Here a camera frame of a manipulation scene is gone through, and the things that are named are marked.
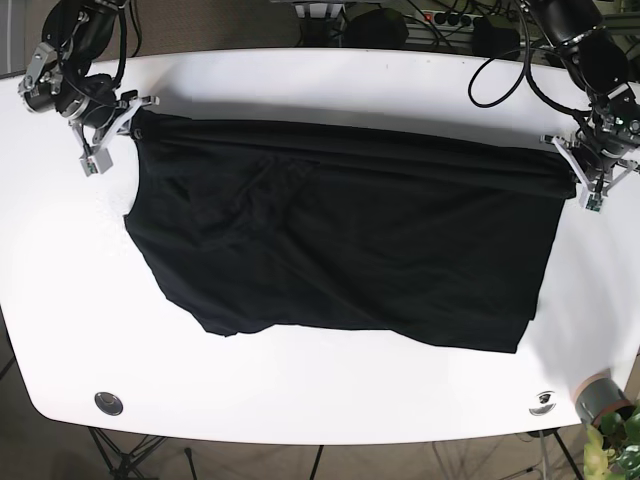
black t-shirt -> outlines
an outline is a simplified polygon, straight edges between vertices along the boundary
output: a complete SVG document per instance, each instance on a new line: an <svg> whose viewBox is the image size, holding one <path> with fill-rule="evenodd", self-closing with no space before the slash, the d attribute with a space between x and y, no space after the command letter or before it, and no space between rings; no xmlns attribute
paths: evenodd
<svg viewBox="0 0 640 480"><path fill-rule="evenodd" d="M207 332L393 330L515 352L572 175L558 156L398 132L134 119L126 227Z"/></svg>

green plant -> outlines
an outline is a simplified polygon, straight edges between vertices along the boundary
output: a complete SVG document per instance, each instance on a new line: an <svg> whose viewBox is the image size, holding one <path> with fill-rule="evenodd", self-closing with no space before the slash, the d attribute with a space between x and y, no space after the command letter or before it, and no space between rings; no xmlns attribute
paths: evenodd
<svg viewBox="0 0 640 480"><path fill-rule="evenodd" d="M627 421L615 412L604 415L600 430L589 425L587 436L589 442L584 446L585 480L640 478L640 407Z"/></svg>

gray floor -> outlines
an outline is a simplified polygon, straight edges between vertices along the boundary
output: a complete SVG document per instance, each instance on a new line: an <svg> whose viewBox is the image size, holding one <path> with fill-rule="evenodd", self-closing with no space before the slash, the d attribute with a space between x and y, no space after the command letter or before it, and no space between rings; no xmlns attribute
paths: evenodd
<svg viewBox="0 0 640 480"><path fill-rule="evenodd" d="M38 43L44 19L54 4L55 0L27 0L27 55ZM286 47L295 45L299 36L293 10L286 5L269 4L267 0L139 0L139 8L145 40L142 55ZM130 32L131 52L135 42L131 29ZM116 48L112 42L103 58L116 58ZM0 339L0 368L9 357L9 348ZM628 391L635 398L639 390L640 368L636 368ZM561 433L580 462L582 429L572 427L562 429ZM113 435L123 449L133 447L139 439L124 433ZM548 444L554 479L575 478L555 442L550 440ZM316 453L314 447L172 439L144 464L142 471L163 480L190 478L182 453L186 446L194 450L201 479L306 479ZM437 444L328 447L316 478L499 479L539 461L539 444L524 435ZM0 383L0 471L2 478L11 480L109 478L87 429L39 415L29 401L17 367ZM523 478L538 477L532 473Z"/></svg>

plant leaves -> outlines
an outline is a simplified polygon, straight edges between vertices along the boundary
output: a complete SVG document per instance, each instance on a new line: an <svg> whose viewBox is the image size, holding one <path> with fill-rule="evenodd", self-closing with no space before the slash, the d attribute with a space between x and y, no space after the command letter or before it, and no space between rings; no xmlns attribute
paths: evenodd
<svg viewBox="0 0 640 480"><path fill-rule="evenodd" d="M633 443L640 443L640 413L634 413L624 424L627 437Z"/></svg>
<svg viewBox="0 0 640 480"><path fill-rule="evenodd" d="M602 438L602 434L596 427L594 427L593 425L587 425L587 437L589 437L589 443L598 447L599 449L602 449L604 439Z"/></svg>
<svg viewBox="0 0 640 480"><path fill-rule="evenodd" d="M640 477L640 467L636 467L633 470L629 470L627 472L627 478L629 480L634 480L636 478Z"/></svg>
<svg viewBox="0 0 640 480"><path fill-rule="evenodd" d="M593 475L604 475L608 471L608 467L609 460L607 460L607 454L604 450L593 443L587 443L584 446L585 472Z"/></svg>
<svg viewBox="0 0 640 480"><path fill-rule="evenodd" d="M607 413L600 421L600 430L603 435L613 435L623 424L624 420L618 412Z"/></svg>
<svg viewBox="0 0 640 480"><path fill-rule="evenodd" d="M640 467L640 447L629 445L618 457L618 465L626 472Z"/></svg>

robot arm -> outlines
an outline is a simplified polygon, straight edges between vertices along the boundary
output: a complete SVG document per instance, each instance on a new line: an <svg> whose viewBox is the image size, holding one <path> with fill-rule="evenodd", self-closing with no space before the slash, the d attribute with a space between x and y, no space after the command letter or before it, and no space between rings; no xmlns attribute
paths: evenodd
<svg viewBox="0 0 640 480"><path fill-rule="evenodd" d="M128 1L60 0L47 17L42 42L18 87L27 109L35 113L55 109L69 121L82 147L81 164L87 176L104 173L113 165L106 149L109 141L127 133L140 107L157 103L154 97L139 99L135 91L116 97L125 69ZM115 77L87 76L92 62L109 45L116 19L121 36ZM96 130L93 145L84 137L85 126Z"/></svg>
<svg viewBox="0 0 640 480"><path fill-rule="evenodd" d="M579 130L570 141L555 137L549 143L583 185L582 205L599 211L603 197L637 170L640 160L640 107L628 84L628 60L591 0L525 0L521 8L531 14L573 82L590 100L588 117L560 110L574 116ZM624 171L614 178L616 165Z"/></svg>

